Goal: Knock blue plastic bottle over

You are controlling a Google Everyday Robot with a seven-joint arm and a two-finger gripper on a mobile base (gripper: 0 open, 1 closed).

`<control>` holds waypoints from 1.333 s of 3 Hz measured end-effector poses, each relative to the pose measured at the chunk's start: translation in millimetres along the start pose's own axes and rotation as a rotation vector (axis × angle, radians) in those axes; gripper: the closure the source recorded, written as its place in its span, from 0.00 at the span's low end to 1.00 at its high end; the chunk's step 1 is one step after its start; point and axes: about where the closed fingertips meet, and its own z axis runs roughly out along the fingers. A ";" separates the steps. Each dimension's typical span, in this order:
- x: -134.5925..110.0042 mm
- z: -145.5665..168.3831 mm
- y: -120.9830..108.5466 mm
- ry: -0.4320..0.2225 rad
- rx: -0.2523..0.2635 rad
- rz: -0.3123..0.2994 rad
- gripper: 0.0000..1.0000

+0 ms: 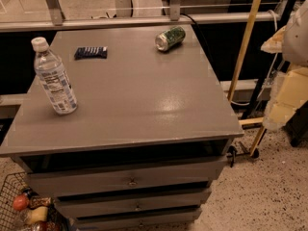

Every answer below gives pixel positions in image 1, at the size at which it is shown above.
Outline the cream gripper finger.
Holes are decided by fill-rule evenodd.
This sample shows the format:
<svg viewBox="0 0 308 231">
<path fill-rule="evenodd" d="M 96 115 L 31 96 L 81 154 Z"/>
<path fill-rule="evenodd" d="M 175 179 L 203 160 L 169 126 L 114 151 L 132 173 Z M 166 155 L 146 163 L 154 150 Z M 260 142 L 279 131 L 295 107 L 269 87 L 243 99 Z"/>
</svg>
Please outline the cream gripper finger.
<svg viewBox="0 0 308 231">
<path fill-rule="evenodd" d="M 262 44 L 261 50 L 271 54 L 281 53 L 285 30 L 286 27 L 283 26 L 277 32 L 275 32 L 271 38 Z"/>
<path fill-rule="evenodd" d="M 263 126 L 270 131 L 280 129 L 307 101 L 308 67 L 291 64 L 286 73 L 279 71 L 273 81 Z"/>
</svg>

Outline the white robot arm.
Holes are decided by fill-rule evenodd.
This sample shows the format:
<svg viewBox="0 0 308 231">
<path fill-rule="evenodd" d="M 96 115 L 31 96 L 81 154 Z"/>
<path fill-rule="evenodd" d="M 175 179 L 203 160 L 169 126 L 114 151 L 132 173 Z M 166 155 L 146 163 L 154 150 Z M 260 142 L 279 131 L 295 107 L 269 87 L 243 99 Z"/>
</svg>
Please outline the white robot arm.
<svg viewBox="0 0 308 231">
<path fill-rule="evenodd" d="M 281 53 L 283 60 L 290 63 L 286 73 L 276 74 L 265 109 L 263 126 L 274 131 L 308 101 L 308 0 L 284 27 L 263 43 L 261 50 Z"/>
</svg>

